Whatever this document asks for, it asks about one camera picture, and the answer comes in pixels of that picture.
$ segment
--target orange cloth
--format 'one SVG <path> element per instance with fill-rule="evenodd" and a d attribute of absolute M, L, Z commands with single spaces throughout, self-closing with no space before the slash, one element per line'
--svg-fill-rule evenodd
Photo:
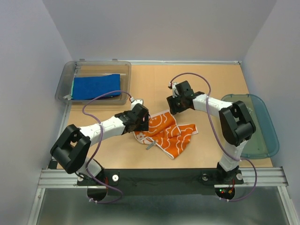
<path fill-rule="evenodd" d="M 139 143 L 151 144 L 156 141 L 171 159 L 180 155 L 191 141 L 191 136 L 197 134 L 195 124 L 177 125 L 170 111 L 152 115 L 148 131 L 135 131 L 134 136 Z"/>

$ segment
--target blue towel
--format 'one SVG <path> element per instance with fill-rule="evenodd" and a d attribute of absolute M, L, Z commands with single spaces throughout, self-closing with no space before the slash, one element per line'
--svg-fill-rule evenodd
<path fill-rule="evenodd" d="M 73 100 L 93 99 L 113 90 L 120 90 L 120 74 L 107 76 L 75 77 L 73 83 Z M 119 96 L 116 92 L 107 97 Z"/>

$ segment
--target wooden table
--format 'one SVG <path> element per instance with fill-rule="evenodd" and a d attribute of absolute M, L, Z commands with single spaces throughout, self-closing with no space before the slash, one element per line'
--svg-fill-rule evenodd
<path fill-rule="evenodd" d="M 227 94 L 246 94 L 248 89 L 239 65 L 133 65 L 131 72 L 130 93 L 134 98 L 144 99 L 150 114 L 168 109 L 166 97 L 172 95 L 168 83 L 177 74 L 194 72 L 205 76 L 211 84 L 211 96 L 221 99 Z M 207 93 L 206 83 L 199 77 L 184 75 L 175 81 L 188 80 L 194 91 Z M 68 124 L 87 126 L 96 121 L 81 112 L 82 106 L 73 105 Z M 101 121 L 130 108 L 130 102 L 121 106 L 87 107 L 87 112 L 96 115 Z M 95 159 L 105 168 L 214 168 L 222 156 L 211 130 L 207 114 L 204 112 L 186 110 L 175 115 L 178 124 L 196 124 L 199 133 L 192 136 L 191 143 L 175 160 L 171 160 L 159 147 L 146 150 L 146 145 L 140 144 L 133 134 L 112 137 L 102 142 Z M 223 138 L 221 127 L 217 120 L 214 124 L 218 136 Z M 95 151 L 96 145 L 90 147 L 88 156 Z M 272 167 L 269 158 L 253 160 L 257 167 Z M 242 167 L 250 167 L 247 162 Z"/>

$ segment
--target translucent container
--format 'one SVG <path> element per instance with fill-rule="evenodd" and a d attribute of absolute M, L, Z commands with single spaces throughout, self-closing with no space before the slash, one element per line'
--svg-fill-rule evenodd
<path fill-rule="evenodd" d="M 279 141 L 272 120 L 263 100 L 256 95 L 226 95 L 222 101 L 243 101 L 256 126 L 256 132 L 247 142 L 242 157 L 261 159 L 274 156 L 279 150 Z"/>
<path fill-rule="evenodd" d="M 65 64 L 60 82 L 58 84 L 55 99 L 62 102 L 72 102 L 72 104 L 86 104 L 89 100 L 72 100 L 71 93 L 73 80 L 75 77 L 106 76 L 110 74 L 120 74 L 121 90 L 129 92 L 131 64 L 127 61 L 71 61 Z M 121 93 L 112 98 L 95 100 L 92 104 L 97 105 L 124 105 L 128 95 Z"/>

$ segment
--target white button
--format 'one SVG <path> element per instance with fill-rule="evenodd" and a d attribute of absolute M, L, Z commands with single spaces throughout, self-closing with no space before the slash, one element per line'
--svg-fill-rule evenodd
<path fill-rule="evenodd" d="M 113 180 L 114 182 L 117 182 L 117 181 L 119 180 L 119 176 L 118 176 L 118 175 L 113 175 L 113 176 L 112 176 L 112 180 Z"/>

